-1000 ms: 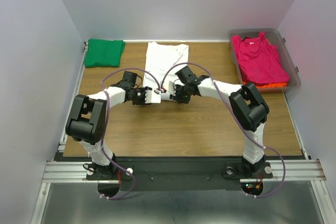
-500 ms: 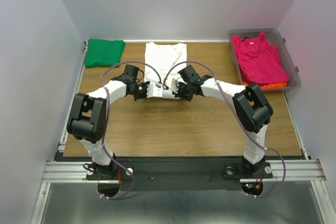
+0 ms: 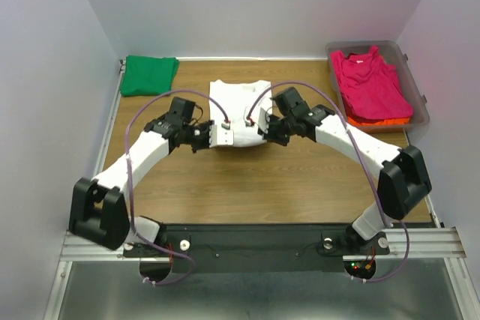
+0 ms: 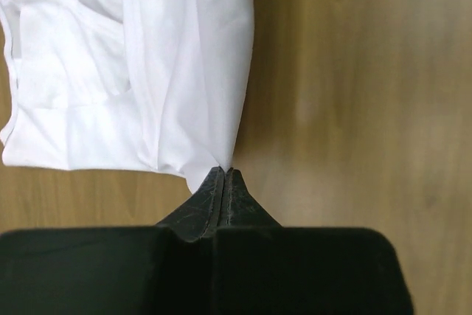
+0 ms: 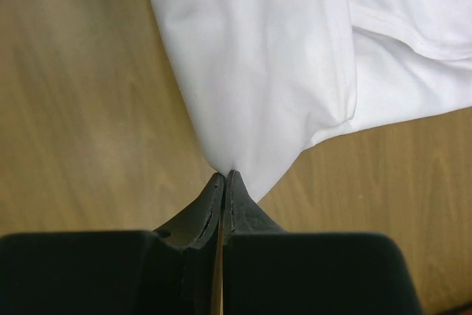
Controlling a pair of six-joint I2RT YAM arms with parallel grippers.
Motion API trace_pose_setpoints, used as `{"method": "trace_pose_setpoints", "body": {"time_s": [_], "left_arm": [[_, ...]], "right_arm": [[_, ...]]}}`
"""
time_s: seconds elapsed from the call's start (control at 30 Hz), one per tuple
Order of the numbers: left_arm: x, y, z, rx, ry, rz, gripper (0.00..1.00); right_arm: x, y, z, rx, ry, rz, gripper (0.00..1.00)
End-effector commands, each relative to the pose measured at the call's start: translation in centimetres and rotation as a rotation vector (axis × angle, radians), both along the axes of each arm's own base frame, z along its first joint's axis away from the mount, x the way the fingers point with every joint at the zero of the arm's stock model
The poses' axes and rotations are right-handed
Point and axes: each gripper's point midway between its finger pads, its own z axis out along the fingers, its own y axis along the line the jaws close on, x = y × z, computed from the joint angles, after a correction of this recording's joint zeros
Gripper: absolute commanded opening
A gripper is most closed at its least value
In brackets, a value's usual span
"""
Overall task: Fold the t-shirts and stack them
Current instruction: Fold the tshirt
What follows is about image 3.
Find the white t shirt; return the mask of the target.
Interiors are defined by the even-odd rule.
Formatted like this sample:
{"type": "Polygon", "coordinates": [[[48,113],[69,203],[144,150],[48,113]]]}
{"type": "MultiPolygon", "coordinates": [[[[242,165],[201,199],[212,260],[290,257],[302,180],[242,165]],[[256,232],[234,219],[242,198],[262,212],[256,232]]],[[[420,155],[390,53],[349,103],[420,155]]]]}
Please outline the white t shirt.
{"type": "Polygon", "coordinates": [[[210,82],[209,96],[223,107],[231,121],[233,147],[248,148],[266,143],[258,134],[257,126],[248,127],[245,120],[254,101],[271,86],[265,80],[239,84],[226,83],[221,79],[210,82]]]}

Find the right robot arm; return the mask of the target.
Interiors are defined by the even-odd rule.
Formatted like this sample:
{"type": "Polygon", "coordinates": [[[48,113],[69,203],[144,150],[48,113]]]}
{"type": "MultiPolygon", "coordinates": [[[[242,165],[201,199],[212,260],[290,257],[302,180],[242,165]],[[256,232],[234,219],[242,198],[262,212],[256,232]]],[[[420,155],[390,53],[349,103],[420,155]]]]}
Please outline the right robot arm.
{"type": "Polygon", "coordinates": [[[272,115],[263,105],[265,94],[254,101],[245,123],[256,126],[267,141],[288,145],[291,136],[308,138],[328,146],[362,167],[374,202],[346,228],[345,245],[361,253],[380,232],[401,221],[432,190],[422,152],[415,146],[391,145],[348,124],[335,105],[311,107],[295,87],[287,88],[271,101],[280,111],[272,115]]]}

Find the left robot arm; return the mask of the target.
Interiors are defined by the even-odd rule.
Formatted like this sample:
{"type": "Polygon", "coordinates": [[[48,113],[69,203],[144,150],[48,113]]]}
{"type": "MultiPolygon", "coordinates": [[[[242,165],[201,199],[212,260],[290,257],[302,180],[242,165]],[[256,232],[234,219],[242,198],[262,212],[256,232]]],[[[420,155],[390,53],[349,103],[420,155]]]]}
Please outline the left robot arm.
{"type": "Polygon", "coordinates": [[[192,152],[210,147],[215,123],[193,121],[195,108],[195,102],[174,97],[168,112],[148,122],[114,164],[92,179],[79,179],[73,186],[69,232],[110,250],[129,241],[134,218],[127,203],[135,186],[181,145],[192,152]]]}

